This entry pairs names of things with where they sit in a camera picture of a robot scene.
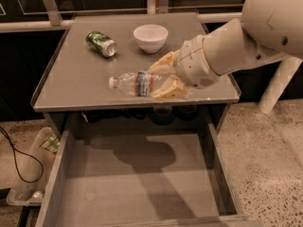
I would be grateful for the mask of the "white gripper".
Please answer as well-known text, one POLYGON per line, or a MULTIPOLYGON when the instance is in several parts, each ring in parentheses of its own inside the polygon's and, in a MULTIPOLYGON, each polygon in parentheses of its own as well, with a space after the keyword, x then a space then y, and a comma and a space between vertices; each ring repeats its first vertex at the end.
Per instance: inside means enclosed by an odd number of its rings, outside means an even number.
POLYGON ((217 75, 205 57, 204 36, 184 41, 178 51, 171 51, 155 62, 149 71, 154 74, 173 74, 154 80, 150 96, 156 99, 180 98, 188 94, 188 86, 204 89, 218 83, 217 75))

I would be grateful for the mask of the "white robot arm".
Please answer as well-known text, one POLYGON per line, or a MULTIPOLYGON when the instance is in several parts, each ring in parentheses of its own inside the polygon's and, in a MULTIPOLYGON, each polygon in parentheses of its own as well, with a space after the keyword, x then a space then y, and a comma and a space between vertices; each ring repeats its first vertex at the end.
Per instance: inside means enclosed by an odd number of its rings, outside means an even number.
POLYGON ((290 57, 303 59, 303 0, 245 0, 240 19, 185 41, 149 68, 169 76, 151 97, 183 97, 190 87, 290 57))

